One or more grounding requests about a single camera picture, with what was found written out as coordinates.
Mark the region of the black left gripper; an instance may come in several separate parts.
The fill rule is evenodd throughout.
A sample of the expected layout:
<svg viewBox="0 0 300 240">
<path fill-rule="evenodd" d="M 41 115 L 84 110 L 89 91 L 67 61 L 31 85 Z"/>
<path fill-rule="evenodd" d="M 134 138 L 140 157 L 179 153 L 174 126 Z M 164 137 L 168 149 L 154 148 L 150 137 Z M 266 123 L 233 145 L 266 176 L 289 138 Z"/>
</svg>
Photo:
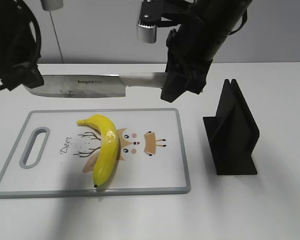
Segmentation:
<svg viewBox="0 0 300 240">
<path fill-rule="evenodd" d="M 29 89 L 44 85 L 44 79 L 37 64 L 31 69 L 28 69 L 28 66 L 24 64 L 14 65 L 8 74 L 0 81 L 9 91 L 14 90 L 20 85 L 24 85 Z"/>
</svg>

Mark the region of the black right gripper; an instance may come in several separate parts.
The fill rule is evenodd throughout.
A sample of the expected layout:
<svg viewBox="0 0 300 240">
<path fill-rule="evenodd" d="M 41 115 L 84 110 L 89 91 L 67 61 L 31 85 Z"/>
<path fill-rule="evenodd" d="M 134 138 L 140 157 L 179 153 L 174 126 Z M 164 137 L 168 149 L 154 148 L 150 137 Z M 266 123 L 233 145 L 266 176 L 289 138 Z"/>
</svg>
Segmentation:
<svg viewBox="0 0 300 240">
<path fill-rule="evenodd" d="M 207 83 L 207 74 L 212 61 L 191 60 L 182 53 L 178 43 L 178 32 L 170 30 L 166 39 L 167 64 L 166 81 L 161 89 L 160 99 L 168 103 L 174 102 L 185 92 L 200 94 Z"/>
</svg>

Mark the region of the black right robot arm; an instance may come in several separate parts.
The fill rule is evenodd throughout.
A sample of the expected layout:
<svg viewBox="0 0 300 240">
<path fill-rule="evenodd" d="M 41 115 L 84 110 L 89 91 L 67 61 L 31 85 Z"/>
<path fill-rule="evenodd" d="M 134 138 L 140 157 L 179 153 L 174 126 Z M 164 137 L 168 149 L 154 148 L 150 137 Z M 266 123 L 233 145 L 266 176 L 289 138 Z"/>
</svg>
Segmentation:
<svg viewBox="0 0 300 240">
<path fill-rule="evenodd" d="M 185 92 L 203 90 L 217 51 L 246 24 L 250 4 L 249 0 L 142 1 L 136 23 L 138 40 L 154 44 L 158 28 L 172 28 L 166 39 L 162 100 L 172 103 Z"/>
</svg>

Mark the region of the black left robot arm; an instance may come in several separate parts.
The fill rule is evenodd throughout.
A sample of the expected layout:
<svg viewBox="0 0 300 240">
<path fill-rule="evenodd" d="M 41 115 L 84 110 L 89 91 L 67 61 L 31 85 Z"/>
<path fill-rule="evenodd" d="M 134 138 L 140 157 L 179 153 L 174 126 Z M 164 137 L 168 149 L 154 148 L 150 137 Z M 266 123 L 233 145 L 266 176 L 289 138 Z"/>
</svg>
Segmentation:
<svg viewBox="0 0 300 240">
<path fill-rule="evenodd" d="M 38 66 L 41 50 L 41 28 L 31 8 L 23 0 L 0 0 L 0 91 L 48 88 Z"/>
</svg>

